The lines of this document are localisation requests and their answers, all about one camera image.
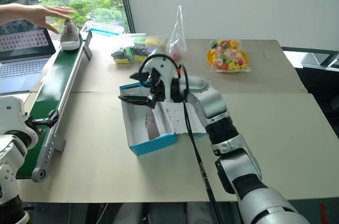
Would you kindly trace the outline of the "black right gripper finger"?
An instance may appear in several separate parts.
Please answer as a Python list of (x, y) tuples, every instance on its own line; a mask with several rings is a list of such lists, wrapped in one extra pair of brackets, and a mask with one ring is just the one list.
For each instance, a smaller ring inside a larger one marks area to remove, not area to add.
[(118, 98), (121, 101), (132, 104), (132, 105), (154, 107), (154, 102), (146, 96), (134, 96), (134, 95), (122, 96), (122, 95), (119, 95)]
[(135, 72), (129, 76), (129, 78), (140, 81), (140, 82), (146, 82), (148, 79), (148, 72)]

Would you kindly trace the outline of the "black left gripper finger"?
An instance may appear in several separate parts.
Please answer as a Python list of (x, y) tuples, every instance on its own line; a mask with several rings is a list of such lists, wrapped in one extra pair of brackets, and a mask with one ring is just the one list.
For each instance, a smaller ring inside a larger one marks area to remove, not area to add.
[(34, 119), (32, 120), (33, 123), (56, 123), (59, 119), (59, 111), (58, 110), (51, 110), (46, 118), (42, 119)]
[(43, 119), (42, 121), (39, 122), (39, 125), (52, 128), (57, 123), (57, 121), (58, 120)]

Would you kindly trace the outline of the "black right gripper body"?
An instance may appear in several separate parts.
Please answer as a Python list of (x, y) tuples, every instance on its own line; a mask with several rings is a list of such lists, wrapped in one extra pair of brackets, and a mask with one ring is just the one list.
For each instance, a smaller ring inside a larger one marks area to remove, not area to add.
[(144, 98), (144, 106), (154, 109), (157, 102), (165, 101), (165, 86), (160, 79), (160, 73), (155, 68), (150, 73), (142, 73), (142, 83), (149, 89), (149, 95)]

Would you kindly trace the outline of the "person's bare hand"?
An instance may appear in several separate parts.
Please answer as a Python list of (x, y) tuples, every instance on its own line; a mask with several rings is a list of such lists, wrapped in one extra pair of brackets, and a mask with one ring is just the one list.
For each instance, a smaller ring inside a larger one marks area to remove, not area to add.
[(46, 28), (47, 30), (58, 34), (58, 30), (47, 23), (47, 17), (56, 17), (59, 19), (69, 20), (73, 10), (69, 7), (46, 6), (46, 5), (29, 5), (26, 11), (25, 19), (29, 22)]

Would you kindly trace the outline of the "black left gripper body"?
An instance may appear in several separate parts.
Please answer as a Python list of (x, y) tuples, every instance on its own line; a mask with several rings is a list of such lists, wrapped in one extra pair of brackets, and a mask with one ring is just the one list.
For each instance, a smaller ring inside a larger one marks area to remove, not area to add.
[(25, 125), (32, 129), (38, 136), (41, 135), (41, 129), (39, 129), (33, 122), (32, 117), (27, 117), (24, 121)]

